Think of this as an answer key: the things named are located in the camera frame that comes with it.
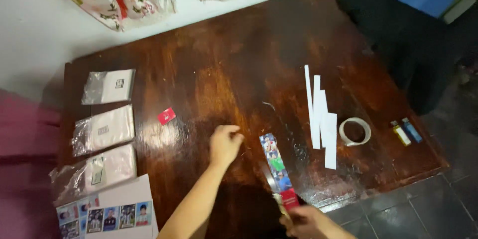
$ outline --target dark wooden tabletop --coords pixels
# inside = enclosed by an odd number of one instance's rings
[[[325,151],[312,149],[304,64],[322,76],[338,124],[360,117],[372,128],[361,146],[345,147],[338,136],[337,170],[325,169]],[[251,238],[279,227],[261,169],[259,136],[267,133],[277,137],[296,192],[317,207],[340,207],[448,166],[335,0],[270,0],[66,64],[60,165],[79,160],[68,145],[76,120],[128,103],[81,105],[88,72],[129,68],[136,69],[138,175],[149,174],[160,228],[206,169],[218,125],[239,125],[245,141],[219,188],[212,238]],[[161,126],[157,116],[168,107],[177,118]],[[404,147],[392,132],[390,121],[404,117],[423,142]]]

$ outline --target hand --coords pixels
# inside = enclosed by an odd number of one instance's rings
[[[282,216],[279,222],[287,229],[287,236],[299,239],[352,239],[355,238],[334,223],[317,208],[305,205],[288,211],[290,218]]]
[[[239,147],[244,140],[242,134],[235,134],[231,138],[231,133],[239,131],[239,126],[218,126],[211,136],[210,146],[210,166],[223,168],[224,171],[236,159]]]

